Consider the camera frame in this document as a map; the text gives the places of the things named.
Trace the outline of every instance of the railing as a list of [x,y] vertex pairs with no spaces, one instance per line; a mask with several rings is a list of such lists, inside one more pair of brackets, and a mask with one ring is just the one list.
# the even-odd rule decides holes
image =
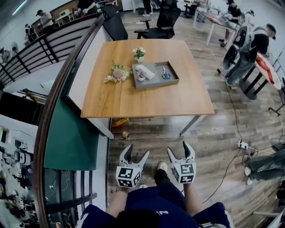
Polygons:
[[[35,142],[35,153],[33,160],[33,185],[34,185],[34,199],[37,211],[37,217],[41,227],[49,227],[48,214],[57,213],[61,223],[61,227],[64,227],[64,217],[62,211],[70,209],[72,215],[73,225],[76,224],[76,214],[74,207],[81,204],[82,209],[85,208],[84,203],[91,201],[96,197],[95,193],[84,195],[84,172],[81,171],[81,197],[75,198],[74,188],[74,171],[70,172],[70,183],[72,188],[72,198],[69,201],[62,201],[61,197],[61,171],[57,171],[57,202],[55,204],[46,204],[45,201],[45,179],[44,179],[44,162],[45,151],[48,141],[49,129],[51,126],[52,117],[54,114],[57,101],[61,98],[62,88],[66,82],[66,78],[70,73],[72,66],[76,60],[82,60],[85,52],[87,51],[90,43],[102,27],[104,22],[103,15],[100,15],[98,19],[90,26],[87,33],[82,37],[81,41],[71,51],[70,55],[66,59],[61,68],[46,101],[43,115],[40,120],[39,128],[37,131],[37,138]],[[89,182],[92,181],[92,174],[89,175]],[[89,185],[89,192],[92,192],[92,185]]]
[[100,13],[73,20],[45,34],[0,67],[0,84],[7,86],[48,65],[65,60]]

